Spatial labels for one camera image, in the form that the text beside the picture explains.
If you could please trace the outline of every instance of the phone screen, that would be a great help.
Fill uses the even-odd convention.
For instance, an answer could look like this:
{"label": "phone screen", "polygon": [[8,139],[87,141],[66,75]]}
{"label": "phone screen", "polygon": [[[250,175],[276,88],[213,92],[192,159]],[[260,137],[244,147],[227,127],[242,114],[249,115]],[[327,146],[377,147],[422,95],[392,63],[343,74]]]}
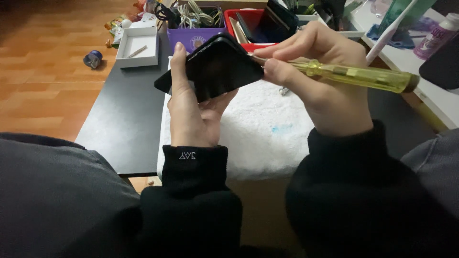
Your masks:
{"label": "phone screen", "polygon": [[[194,84],[198,102],[202,102],[263,77],[263,68],[242,53],[234,42],[216,38],[188,59],[186,65],[188,80]],[[169,93],[172,85],[168,71],[155,81],[155,87]]]}

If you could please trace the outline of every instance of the black sleeve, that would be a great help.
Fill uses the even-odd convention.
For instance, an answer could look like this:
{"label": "black sleeve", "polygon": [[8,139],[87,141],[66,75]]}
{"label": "black sleeve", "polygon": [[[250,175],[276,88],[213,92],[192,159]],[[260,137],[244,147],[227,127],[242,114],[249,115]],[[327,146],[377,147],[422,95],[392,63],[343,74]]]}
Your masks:
{"label": "black sleeve", "polygon": [[310,154],[286,193],[309,257],[458,256],[458,220],[386,149],[384,126],[331,138],[313,129]]}
{"label": "black sleeve", "polygon": [[140,196],[140,244],[151,247],[143,256],[233,256],[242,204],[225,185],[228,149],[165,145],[163,150],[162,187],[147,187]]}

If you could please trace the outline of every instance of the screwdriver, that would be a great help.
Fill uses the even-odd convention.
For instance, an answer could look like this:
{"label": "screwdriver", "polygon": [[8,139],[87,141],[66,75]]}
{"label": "screwdriver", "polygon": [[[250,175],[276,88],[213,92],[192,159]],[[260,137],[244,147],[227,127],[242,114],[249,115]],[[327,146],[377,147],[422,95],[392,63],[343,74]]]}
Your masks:
{"label": "screwdriver", "polygon": [[[248,54],[257,63],[264,65],[267,58]],[[358,68],[345,65],[322,64],[313,59],[309,62],[288,61],[293,67],[303,74],[312,77],[322,76],[336,82],[370,87],[395,93],[413,92],[418,86],[419,76],[408,73],[380,68]]]}

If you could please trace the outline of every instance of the white ball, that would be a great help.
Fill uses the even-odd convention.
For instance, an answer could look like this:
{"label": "white ball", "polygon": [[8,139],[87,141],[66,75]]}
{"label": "white ball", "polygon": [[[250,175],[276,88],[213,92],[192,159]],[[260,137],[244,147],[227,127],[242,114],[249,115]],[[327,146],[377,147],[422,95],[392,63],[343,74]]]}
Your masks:
{"label": "white ball", "polygon": [[121,27],[122,28],[129,28],[129,26],[131,26],[132,24],[132,21],[128,20],[128,19],[124,19],[122,22],[121,22]]}

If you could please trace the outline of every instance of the red container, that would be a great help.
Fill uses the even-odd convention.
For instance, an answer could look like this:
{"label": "red container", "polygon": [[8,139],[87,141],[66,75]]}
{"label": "red container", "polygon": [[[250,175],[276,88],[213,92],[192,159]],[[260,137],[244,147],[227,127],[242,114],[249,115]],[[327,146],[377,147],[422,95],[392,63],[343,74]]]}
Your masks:
{"label": "red container", "polygon": [[[259,24],[261,15],[263,14],[263,9],[230,9],[226,10],[224,12],[224,17],[225,17],[225,22],[226,22],[226,27],[228,28],[228,32],[234,36],[234,30],[233,26],[231,25],[230,22],[230,17],[237,20],[236,13],[240,13],[241,16],[244,17],[244,21],[246,22],[246,25],[250,28],[250,26],[254,26]],[[264,43],[264,44],[254,44],[254,43],[249,43],[249,44],[241,44],[241,46],[247,51],[247,52],[253,52],[255,49],[259,48],[265,48],[268,46],[276,45],[277,43]]]}

